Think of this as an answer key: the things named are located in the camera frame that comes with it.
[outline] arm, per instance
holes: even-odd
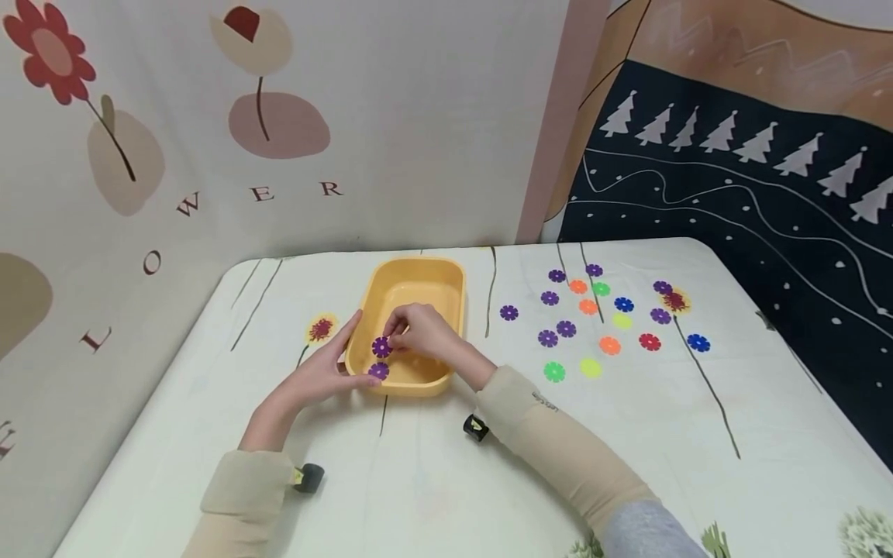
[[[433,308],[397,308],[385,327],[385,335],[391,334],[391,345],[448,363],[478,392],[478,413],[493,434],[573,506],[605,555],[703,558],[645,482],[605,442],[549,403],[517,371],[497,368]]]
[[[223,456],[202,498],[202,517],[183,558],[262,558],[295,466],[282,453],[295,417],[339,392],[378,386],[371,376],[344,376],[338,357],[360,313],[313,353],[257,407],[238,450]]]

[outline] wallpaper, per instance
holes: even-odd
[[[232,265],[512,243],[570,5],[0,3],[0,554],[53,552]]]

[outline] plastic container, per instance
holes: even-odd
[[[433,305],[461,337],[465,320],[465,270],[452,260],[433,257],[398,258],[384,262],[372,274],[363,296],[363,319],[347,345],[345,364],[351,374],[364,374],[376,362],[388,375],[372,391],[384,396],[433,397],[449,386],[453,371],[413,351],[392,351],[379,358],[372,344],[388,317],[403,304]]]

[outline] gray sleeve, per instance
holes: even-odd
[[[602,535],[605,558],[705,558],[706,554],[659,502],[618,508]]]

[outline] right hand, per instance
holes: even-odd
[[[395,349],[409,348],[416,353],[450,361],[463,344],[434,306],[430,304],[406,304],[398,306],[388,318],[384,332],[388,343]]]

